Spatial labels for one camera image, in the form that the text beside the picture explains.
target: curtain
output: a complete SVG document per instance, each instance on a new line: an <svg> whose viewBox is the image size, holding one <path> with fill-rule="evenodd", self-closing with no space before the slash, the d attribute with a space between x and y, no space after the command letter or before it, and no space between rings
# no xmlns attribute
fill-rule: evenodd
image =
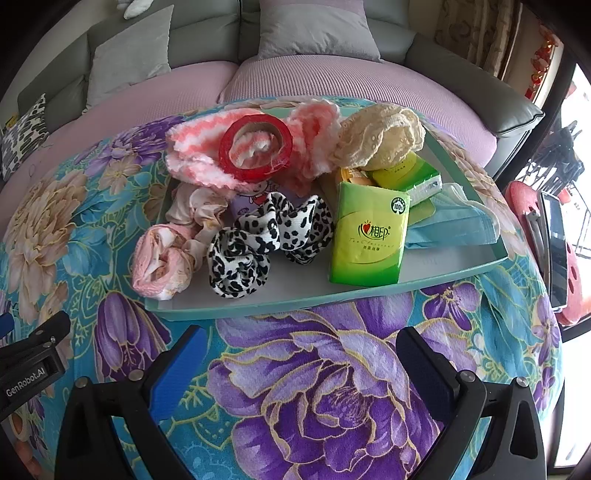
<svg viewBox="0 0 591 480"><path fill-rule="evenodd" d="M435 42L503 78L521 8L518 0L443 0Z"/></svg>

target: red decoration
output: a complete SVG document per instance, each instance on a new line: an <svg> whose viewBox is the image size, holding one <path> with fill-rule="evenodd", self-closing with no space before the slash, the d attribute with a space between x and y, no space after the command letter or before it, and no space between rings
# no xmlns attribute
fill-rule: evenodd
<svg viewBox="0 0 591 480"><path fill-rule="evenodd" d="M531 76L530 86L525 92L525 96L532 101L550 69L554 49L558 45L554 34L542 24L540 24L540 34L544 37L544 43L535 51L534 57L531 59L534 74Z"/></svg>

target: yellow-green tissue pack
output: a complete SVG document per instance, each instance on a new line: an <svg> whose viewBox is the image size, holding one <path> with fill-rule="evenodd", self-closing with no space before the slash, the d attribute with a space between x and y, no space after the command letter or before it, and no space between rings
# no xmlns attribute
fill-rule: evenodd
<svg viewBox="0 0 591 480"><path fill-rule="evenodd" d="M368 174L382 188L408 193L411 207L443 188L441 174L415 152L410 152L394 167L369 171Z"/></svg>
<svg viewBox="0 0 591 480"><path fill-rule="evenodd" d="M409 203L404 192L340 184L332 283L379 287L398 282Z"/></svg>

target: leopard print scrunchie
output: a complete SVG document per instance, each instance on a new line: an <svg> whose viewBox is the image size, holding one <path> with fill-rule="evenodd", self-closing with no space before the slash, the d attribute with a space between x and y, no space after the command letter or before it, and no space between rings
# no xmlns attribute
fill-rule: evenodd
<svg viewBox="0 0 591 480"><path fill-rule="evenodd" d="M209 245L209 284L218 295L238 299L267 282L269 254L283 250L292 262L308 264L332 240L332 215L313 195L299 208L279 192L257 210L220 230Z"/></svg>

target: floral tablecloth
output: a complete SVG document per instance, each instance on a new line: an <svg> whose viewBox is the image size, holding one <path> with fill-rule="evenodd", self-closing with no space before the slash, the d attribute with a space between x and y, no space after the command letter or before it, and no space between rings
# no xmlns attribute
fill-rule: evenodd
<svg viewBox="0 0 591 480"><path fill-rule="evenodd" d="M65 161L28 192L9 224L0 245L0 312L15 317L11 341L60 309L72 320L59 345L66 375L18 412L29 432L21 447L44 469L54 468L73 381L121 380L145 369L189 324L146 311L129 272L169 180L165 132L204 113L133 128ZM498 215L509 258L487 274L390 297L199 322L209 335L206 360L161 424L196 478L405 478L439 433L392 349L406 325L482 380L527 377L540 417L553 407L562 385L560 334L519 224L461 146L424 123ZM116 426L136 475L149 478L122 421ZM466 477L484 431L483 424L457 478Z"/></svg>

